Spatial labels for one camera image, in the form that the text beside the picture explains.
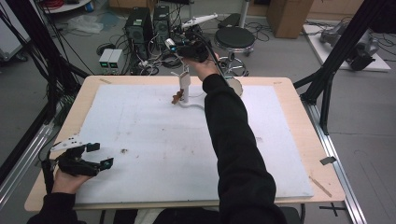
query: black stool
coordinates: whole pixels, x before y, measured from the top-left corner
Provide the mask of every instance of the black stool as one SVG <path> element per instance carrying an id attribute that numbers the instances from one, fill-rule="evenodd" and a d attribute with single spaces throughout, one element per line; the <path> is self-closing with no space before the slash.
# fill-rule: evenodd
<path id="1" fill-rule="evenodd" d="M 225 76 L 238 76 L 236 69 L 242 70 L 239 76 L 247 77 L 248 70 L 245 64 L 235 58 L 235 53 L 245 52 L 248 56 L 253 50 L 255 37 L 254 35 L 240 27 L 224 27 L 219 29 L 215 34 L 215 44 L 228 51 L 228 57 L 220 58 L 220 65 L 224 69 Z"/>

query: wooden table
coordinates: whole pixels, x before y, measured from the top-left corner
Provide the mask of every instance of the wooden table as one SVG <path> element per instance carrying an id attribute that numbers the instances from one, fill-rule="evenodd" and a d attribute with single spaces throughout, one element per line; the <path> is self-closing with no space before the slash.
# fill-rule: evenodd
<path id="1" fill-rule="evenodd" d="M 309 175 L 314 196 L 309 198 L 282 198 L 276 199 L 276 203 L 317 203 L 317 202 L 341 202 L 345 199 L 345 193 L 331 164 L 322 165 L 320 160 L 326 158 L 318 136 L 307 116 L 300 101 L 299 95 L 291 81 L 284 77 L 239 77 L 242 85 L 273 86 L 277 98 L 281 104 L 286 121 L 290 127 L 294 142 L 300 152 L 300 156 Z M 100 85 L 130 84 L 130 85 L 176 85 L 177 77 L 87 77 L 74 102 L 64 126 L 59 132 L 55 142 L 61 142 L 67 137 L 79 133 L 84 119 L 89 112 L 96 91 Z M 199 85 L 201 81 L 197 77 L 191 78 L 191 84 Z M 51 153 L 56 158 L 62 152 Z M 44 177 L 42 173 L 37 178 L 31 193 L 29 194 L 25 209 L 27 211 L 39 211 L 42 206 L 42 198 L 46 194 Z M 76 209 L 116 209 L 116 208 L 149 208 L 149 207 L 174 207 L 174 206 L 214 206 L 219 202 L 180 202 L 180 203 L 106 203 L 106 204 L 78 204 Z"/>

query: floor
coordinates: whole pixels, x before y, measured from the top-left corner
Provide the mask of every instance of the floor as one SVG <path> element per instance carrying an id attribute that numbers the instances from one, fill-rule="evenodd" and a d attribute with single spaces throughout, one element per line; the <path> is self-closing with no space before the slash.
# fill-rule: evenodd
<path id="1" fill-rule="evenodd" d="M 90 15 L 103 18 L 107 12 L 103 8 Z M 81 13 L 86 14 L 83 9 L 75 10 L 57 15 L 54 19 L 62 26 L 68 19 Z M 113 35 L 122 34 L 125 19 L 120 14 L 118 16 L 116 20 L 107 20 L 108 26 L 99 35 L 77 31 L 64 35 L 95 74 L 101 73 L 99 56 L 95 53 L 97 47 L 109 41 L 114 42 L 116 37 Z M 247 19 L 247 22 L 251 21 L 266 24 L 265 18 Z M 216 21 L 203 24 L 205 33 L 213 34 L 216 24 Z M 256 41 L 254 52 L 249 57 L 238 55 L 246 63 L 250 76 L 288 77 L 294 82 L 319 69 L 319 60 L 306 36 L 278 39 L 269 31 L 259 33 L 262 40 L 266 40 L 267 36 L 268 41 Z M 396 42 L 393 36 L 387 35 L 387 38 Z M 395 48 L 386 49 L 395 52 Z M 215 51 L 220 56 L 225 55 L 219 49 Z M 71 63 L 89 72 L 69 47 L 66 53 Z M 394 54 L 382 49 L 378 55 L 383 59 L 396 60 Z M 396 220 L 396 63 L 388 62 L 388 65 L 392 70 L 387 73 L 340 70 L 333 81 L 329 132 L 367 223 L 391 224 Z M 170 71 L 161 69 L 160 74 L 168 76 Z M 306 87 L 301 87 L 297 92 L 303 93 L 305 90 Z M 45 94 L 46 82 L 38 74 L 32 60 L 1 65 L 1 163 L 46 103 Z M 32 165 L 0 211 L 0 223 L 24 223 L 34 214 L 24 211 L 23 205 L 38 172 L 39 169 Z M 323 208 L 331 206 L 329 203 L 308 204 L 305 223 L 352 223 L 347 211 L 343 210 L 343 203 L 334 204 L 339 210 Z M 88 223 L 98 223 L 100 211 L 78 212 L 78 216 Z M 112 216 L 114 211 L 108 211 L 105 223 L 111 223 Z"/>

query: black jacket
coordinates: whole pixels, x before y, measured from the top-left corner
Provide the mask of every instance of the black jacket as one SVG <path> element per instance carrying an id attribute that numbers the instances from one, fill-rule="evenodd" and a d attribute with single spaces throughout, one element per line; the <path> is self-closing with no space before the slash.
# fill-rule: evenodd
<path id="1" fill-rule="evenodd" d="M 274 205 L 276 184 L 257 149 L 242 100 L 218 75 L 207 77 L 203 89 L 207 127 L 218 157 L 221 223 L 286 223 Z M 28 223 L 77 223 L 75 199 L 62 193 L 45 196 L 40 213 Z"/>

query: computer tower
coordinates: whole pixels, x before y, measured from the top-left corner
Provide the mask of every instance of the computer tower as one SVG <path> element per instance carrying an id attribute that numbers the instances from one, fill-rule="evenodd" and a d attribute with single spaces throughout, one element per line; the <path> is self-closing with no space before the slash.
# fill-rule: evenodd
<path id="1" fill-rule="evenodd" d="M 170 38 L 169 6 L 156 6 L 152 16 L 157 49 L 166 49 L 164 41 Z"/>
<path id="2" fill-rule="evenodd" d="M 149 42 L 153 38 L 148 7 L 133 7 L 124 26 L 125 34 L 132 40 L 134 52 L 142 60 L 149 58 Z"/>

